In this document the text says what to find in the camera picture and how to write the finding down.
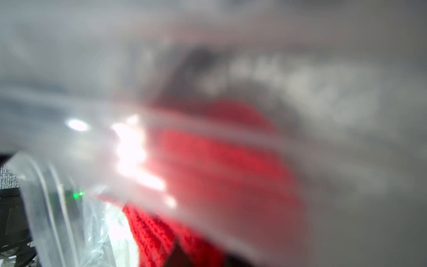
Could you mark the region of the clear plastic vacuum bag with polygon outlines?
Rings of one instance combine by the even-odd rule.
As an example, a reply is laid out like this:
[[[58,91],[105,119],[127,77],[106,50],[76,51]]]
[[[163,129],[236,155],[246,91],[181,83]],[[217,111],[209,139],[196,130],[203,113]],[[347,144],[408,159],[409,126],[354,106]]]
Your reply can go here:
[[[1,153],[43,267],[125,205],[253,267],[427,264],[425,1],[2,1]]]

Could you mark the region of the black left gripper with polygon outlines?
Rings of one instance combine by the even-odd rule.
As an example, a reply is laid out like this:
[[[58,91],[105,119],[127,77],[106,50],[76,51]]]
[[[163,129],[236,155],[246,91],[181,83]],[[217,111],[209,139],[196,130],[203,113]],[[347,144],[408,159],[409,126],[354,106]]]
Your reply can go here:
[[[83,191],[1,190],[1,266],[81,267]]]

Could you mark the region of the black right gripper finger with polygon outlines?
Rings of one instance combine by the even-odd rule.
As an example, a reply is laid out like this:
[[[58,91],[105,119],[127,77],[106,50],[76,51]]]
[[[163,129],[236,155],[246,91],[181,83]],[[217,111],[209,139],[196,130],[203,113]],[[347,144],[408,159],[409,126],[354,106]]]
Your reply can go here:
[[[184,252],[178,243],[172,249],[167,257],[163,267],[192,267],[193,263],[190,257]]]

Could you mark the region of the red knitted scarf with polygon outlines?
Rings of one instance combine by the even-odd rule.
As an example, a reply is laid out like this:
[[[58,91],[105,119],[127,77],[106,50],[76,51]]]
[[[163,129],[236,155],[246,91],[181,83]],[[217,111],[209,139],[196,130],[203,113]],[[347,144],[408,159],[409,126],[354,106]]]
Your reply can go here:
[[[238,127],[274,135],[273,123],[241,101],[180,101],[150,111],[171,122],[146,129],[139,186],[145,202],[123,207],[139,266],[163,267],[178,243],[193,267],[304,267],[306,207],[285,159],[257,144],[208,130]]]

